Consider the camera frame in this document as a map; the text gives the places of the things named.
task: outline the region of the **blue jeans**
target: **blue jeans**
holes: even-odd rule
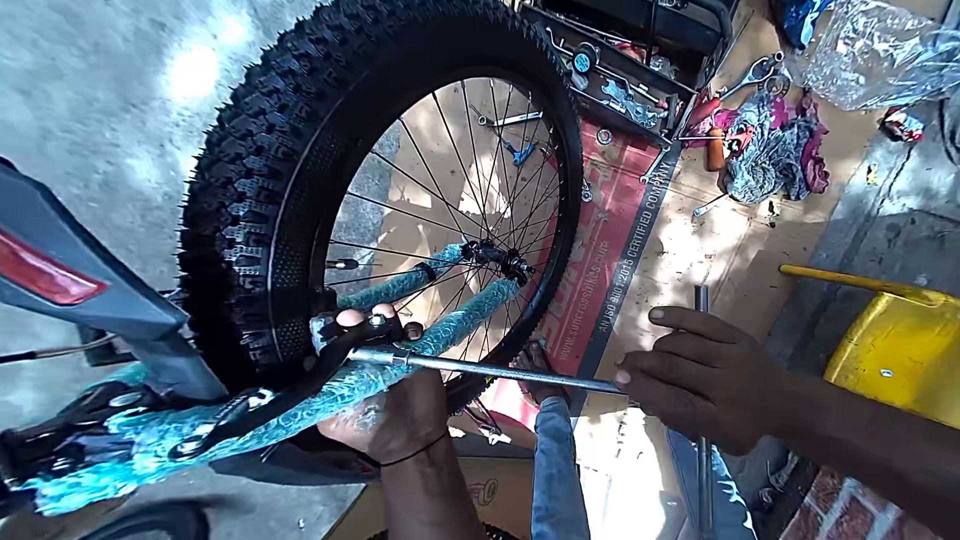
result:
[[[684,492],[686,519],[695,528],[697,517],[697,445],[682,434],[667,429],[666,440],[673,455],[673,468],[677,472],[677,482]],[[730,476],[727,464],[717,451],[713,450],[710,464],[713,468],[713,535],[718,540],[756,540],[754,524],[747,504],[736,490],[736,484]]]
[[[577,474],[570,409],[564,398],[543,400],[537,415],[532,540],[590,538],[587,506]]]
[[[584,492],[577,474],[570,409],[563,398],[550,397],[537,415],[537,454],[534,457],[534,507],[530,519],[532,540],[590,538]],[[683,435],[667,430],[674,469],[696,527],[697,451]],[[713,449],[713,526],[719,540],[755,540],[750,512],[720,453]]]

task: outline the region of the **foot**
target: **foot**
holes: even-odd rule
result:
[[[512,365],[516,369],[553,373],[550,364],[546,361],[546,354],[537,340],[529,341],[526,347],[516,355]],[[520,385],[520,391],[523,392],[523,400],[532,406],[540,406],[543,400],[551,396],[565,398],[564,389],[556,384],[525,380],[518,380],[517,382]]]

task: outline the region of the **wheel hub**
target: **wheel hub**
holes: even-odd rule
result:
[[[464,244],[463,256],[466,260],[485,266],[496,264],[504,278],[516,280],[521,287],[527,284],[534,271],[533,266],[528,264],[516,249],[505,250],[498,247],[491,238],[471,240]]]

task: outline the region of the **teal foam wrapping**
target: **teal foam wrapping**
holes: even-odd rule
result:
[[[462,252],[463,244],[450,244],[431,255],[433,260],[427,259],[423,263],[433,268],[434,275],[439,279],[442,274],[449,272],[456,263],[460,262],[463,258]],[[430,273],[427,270],[413,270],[399,276],[392,276],[353,294],[342,296],[337,299],[337,307],[366,311],[377,304],[395,302],[429,284]]]
[[[500,306],[510,302],[519,290],[513,280],[500,279],[489,283],[476,296],[426,329],[411,349],[420,355],[440,356],[466,339]]]
[[[406,348],[421,355],[440,355],[463,341],[517,292],[518,286],[511,280],[490,283],[463,306],[426,329],[420,340],[407,344]],[[113,416],[106,425],[110,432],[133,442],[131,459],[98,463],[58,479],[29,479],[17,489],[35,489],[36,507],[48,516],[120,497],[139,485],[158,482],[191,465],[265,448],[287,439],[341,410],[359,405],[400,381],[410,371],[405,367],[349,361],[317,396],[304,400],[242,437],[223,441],[208,452],[184,461],[168,459],[170,449],[197,428],[212,423],[220,410],[219,405],[160,412],[127,411]],[[135,383],[143,381],[146,374],[142,366],[134,364],[118,370],[109,379]]]

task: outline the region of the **brick wall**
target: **brick wall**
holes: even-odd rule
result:
[[[820,470],[780,540],[934,540],[936,535],[855,479]]]

